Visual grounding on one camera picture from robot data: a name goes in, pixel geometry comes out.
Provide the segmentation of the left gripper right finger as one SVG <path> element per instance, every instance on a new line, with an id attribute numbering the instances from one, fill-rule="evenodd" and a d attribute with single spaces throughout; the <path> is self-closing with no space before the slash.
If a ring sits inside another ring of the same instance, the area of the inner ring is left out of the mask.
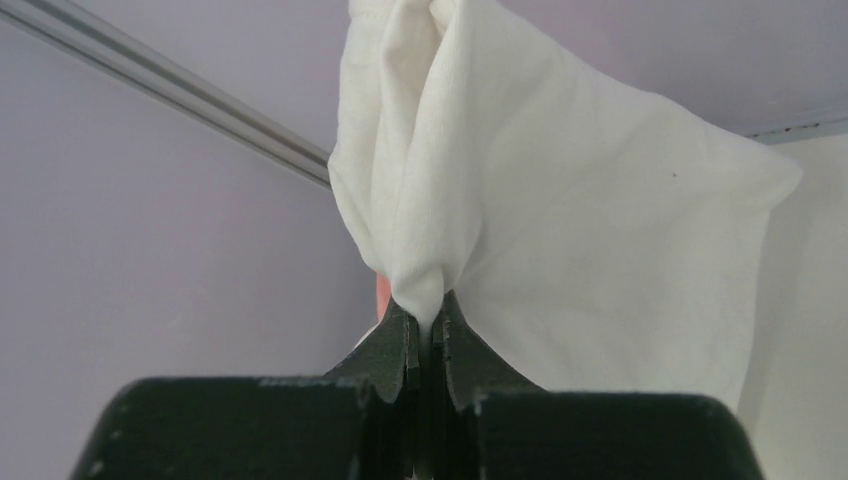
<path id="1" fill-rule="evenodd" d="M 437 479 L 759 479 L 748 436 L 702 395 L 547 391 L 467 323 L 454 294 L 431 333 Z"/>

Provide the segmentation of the white t-shirt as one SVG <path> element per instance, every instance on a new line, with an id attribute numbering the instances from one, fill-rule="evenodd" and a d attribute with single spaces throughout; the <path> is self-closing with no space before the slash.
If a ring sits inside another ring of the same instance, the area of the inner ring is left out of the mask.
<path id="1" fill-rule="evenodd" d="M 595 70 L 494 1 L 353 1 L 332 191 L 429 328 L 473 328 L 550 390 L 736 408 L 771 211 L 802 172 Z"/>

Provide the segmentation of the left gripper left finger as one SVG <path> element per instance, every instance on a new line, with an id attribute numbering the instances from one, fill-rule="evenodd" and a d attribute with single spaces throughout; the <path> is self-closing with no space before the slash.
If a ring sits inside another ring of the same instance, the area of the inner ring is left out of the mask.
<path id="1" fill-rule="evenodd" d="M 390 304 L 319 376 L 148 377 L 103 410 L 75 479 L 409 479 L 419 327 Z"/>

